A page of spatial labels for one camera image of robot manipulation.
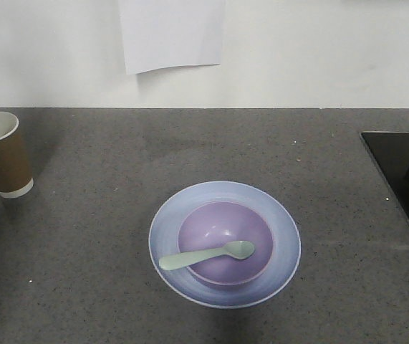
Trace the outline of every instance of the light green spoon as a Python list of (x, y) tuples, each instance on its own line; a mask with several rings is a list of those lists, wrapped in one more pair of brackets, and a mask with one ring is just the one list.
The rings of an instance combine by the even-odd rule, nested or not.
[(175, 270), (202, 262), (210, 258), (223, 256), (224, 254), (236, 259), (249, 258), (255, 252), (255, 246), (251, 242), (228, 242), (225, 246), (216, 249), (203, 249), (201, 251), (183, 252), (160, 258), (160, 267), (163, 270)]

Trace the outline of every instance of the paper sheet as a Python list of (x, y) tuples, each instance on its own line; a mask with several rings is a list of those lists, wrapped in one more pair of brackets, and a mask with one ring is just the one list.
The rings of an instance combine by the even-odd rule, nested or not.
[(128, 74), (221, 63), (225, 0), (118, 0)]

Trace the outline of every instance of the paper cup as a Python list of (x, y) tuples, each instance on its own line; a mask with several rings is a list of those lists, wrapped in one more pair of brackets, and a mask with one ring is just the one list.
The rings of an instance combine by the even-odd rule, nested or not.
[(0, 195), (6, 199), (23, 196), (34, 185), (19, 119), (0, 112)]

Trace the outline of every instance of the bowl rim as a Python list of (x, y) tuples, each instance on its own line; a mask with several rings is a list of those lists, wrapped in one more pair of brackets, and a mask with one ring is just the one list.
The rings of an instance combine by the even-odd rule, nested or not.
[[(181, 192), (188, 190), (189, 188), (193, 188), (194, 186), (198, 186), (198, 185), (203, 185), (203, 184), (207, 184), (207, 183), (233, 183), (233, 184), (238, 184), (238, 185), (242, 185), (248, 188), (252, 188), (256, 191), (262, 192), (263, 194), (265, 194), (266, 196), (268, 196), (269, 198), (271, 198), (274, 202), (276, 202), (281, 209), (285, 210), (287, 216), (290, 218), (290, 220), (292, 221), (294, 228), (295, 228), (295, 232), (297, 233), (297, 239), (298, 239), (298, 256), (297, 256), (297, 261), (295, 262), (294, 268), (292, 270), (292, 273), (290, 274), (290, 276), (285, 280), (284, 283), (282, 283), (277, 289), (275, 289), (271, 294), (268, 294), (267, 296), (243, 304), (243, 305), (216, 305), (213, 303), (209, 303), (209, 302), (204, 302), (204, 301), (200, 301), (197, 300), (191, 296), (188, 296), (187, 294), (181, 292), (180, 290), (178, 290), (177, 288), (175, 288), (161, 273), (159, 266), (157, 266), (157, 264), (155, 263), (155, 260), (153, 258), (153, 253), (152, 253), (152, 249), (151, 249), (151, 245), (150, 245), (150, 240), (151, 240), (151, 236), (152, 236), (152, 228), (153, 228), (153, 224), (155, 223), (155, 220), (157, 218), (157, 216), (161, 213), (161, 211), (163, 210), (163, 208), (166, 206), (166, 204), (176, 195), (180, 194)], [(282, 204), (277, 201), (273, 196), (269, 195), (268, 193), (260, 190), (259, 188), (256, 188), (254, 186), (245, 184), (245, 183), (239, 183), (237, 181), (223, 181), (223, 180), (217, 180), (217, 181), (205, 181), (203, 183), (196, 183), (190, 186), (187, 186), (185, 188), (182, 188), (181, 190), (175, 192), (171, 197), (169, 197), (166, 201), (164, 201), (164, 203), (161, 205), (161, 207), (157, 210), (155, 216), (153, 217), (151, 223), (150, 223), (150, 230), (148, 232), (148, 251), (150, 253), (150, 260), (152, 261), (153, 267), (155, 268), (155, 271), (157, 272), (157, 274), (160, 276), (160, 278), (164, 281), (164, 283), (167, 284), (167, 286), (169, 286), (169, 288), (171, 288), (174, 292), (176, 292), (177, 294), (179, 294), (180, 296), (186, 298), (187, 300), (194, 302), (198, 305), (202, 305), (202, 306), (206, 306), (206, 307), (211, 307), (211, 308), (218, 308), (218, 309), (226, 309), (226, 310), (230, 310), (230, 309), (239, 309), (239, 308), (245, 308), (245, 307), (251, 307), (254, 305), (258, 305), (260, 303), (263, 303), (267, 300), (269, 300), (270, 298), (272, 298), (273, 296), (275, 296), (277, 293), (279, 293), (281, 290), (283, 290), (288, 284), (289, 282), (292, 280), (293, 276), (295, 275), (295, 273), (297, 272), (298, 266), (299, 266), (299, 260), (301, 258), (302, 255), (302, 243), (301, 243), (301, 238), (299, 236), (299, 231), (298, 231), (298, 227), (296, 222), (293, 220), (292, 216), (290, 215), (290, 213), (284, 208), (284, 206), (282, 206)]]
[(199, 274), (197, 271), (195, 271), (191, 266), (187, 266), (186, 269), (194, 274), (199, 280), (203, 280), (204, 282), (210, 283), (212, 285), (217, 285), (217, 286), (237, 286), (237, 285), (244, 285), (246, 283), (249, 283), (251, 281), (253, 281), (254, 279), (256, 279), (257, 277), (260, 277), (261, 274), (263, 274), (263, 272), (265, 272), (265, 270), (268, 268), (269, 263), (271, 262), (271, 259), (273, 257), (273, 252), (274, 252), (274, 235), (273, 235), (273, 231), (271, 230), (271, 227), (268, 226), (266, 220), (264, 219), (264, 217), (262, 215), (260, 215), (258, 213), (258, 211), (255, 211), (251, 208), (249, 208), (248, 206), (244, 206), (243, 204), (240, 204), (239, 202), (235, 202), (235, 201), (210, 201), (204, 204), (201, 204), (200, 206), (197, 206), (195, 209), (193, 209), (192, 211), (190, 211), (190, 213), (188, 213), (188, 215), (185, 217), (185, 219), (182, 221), (181, 223), (181, 227), (178, 230), (178, 235), (177, 235), (177, 249), (178, 252), (181, 253), (181, 248), (179, 247), (179, 238), (182, 232), (182, 228), (183, 228), (183, 224), (185, 223), (185, 221), (188, 219), (189, 216), (191, 216), (191, 214), (193, 214), (195, 211), (203, 208), (204, 206), (208, 206), (209, 204), (214, 204), (214, 203), (230, 203), (230, 204), (236, 204), (238, 206), (242, 206), (252, 212), (254, 212), (265, 224), (265, 226), (267, 227), (269, 234), (271, 235), (271, 242), (272, 242), (272, 247), (271, 247), (271, 251), (269, 253), (269, 258), (266, 261), (265, 265), (263, 265), (263, 267), (254, 275), (254, 276), (250, 276), (249, 278), (246, 278), (242, 281), (237, 281), (237, 282), (218, 282), (218, 281), (214, 281), (213, 279), (209, 279), (207, 277), (204, 277), (203, 275)]

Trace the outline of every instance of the white wall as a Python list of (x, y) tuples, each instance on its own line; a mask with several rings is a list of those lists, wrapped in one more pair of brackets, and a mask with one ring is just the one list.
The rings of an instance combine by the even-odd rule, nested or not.
[(117, 0), (0, 0), (0, 106), (409, 108), (409, 0), (227, 0), (224, 41), (127, 76)]

